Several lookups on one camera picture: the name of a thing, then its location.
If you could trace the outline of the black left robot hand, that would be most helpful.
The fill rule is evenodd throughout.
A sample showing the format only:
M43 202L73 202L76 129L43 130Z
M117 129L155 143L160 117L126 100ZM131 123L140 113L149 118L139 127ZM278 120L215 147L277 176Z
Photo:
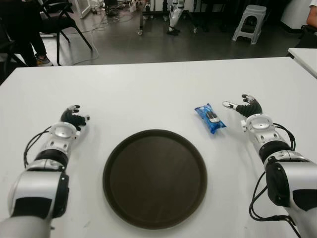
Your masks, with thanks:
M79 112L79 105L69 106L61 115L60 121L67 122L76 127L77 131L81 131L81 127L87 124L87 121L90 120L90 116L81 116L77 113Z

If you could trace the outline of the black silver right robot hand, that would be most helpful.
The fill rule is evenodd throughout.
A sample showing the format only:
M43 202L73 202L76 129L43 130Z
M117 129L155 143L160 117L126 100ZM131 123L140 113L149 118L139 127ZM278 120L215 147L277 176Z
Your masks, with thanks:
M243 102L245 102L245 105L238 105L229 101L222 102L222 105L228 109L232 109L245 118L248 118L252 115L256 114L262 114L263 110L259 102L255 99L255 97L249 95L249 94L242 94L241 95Z

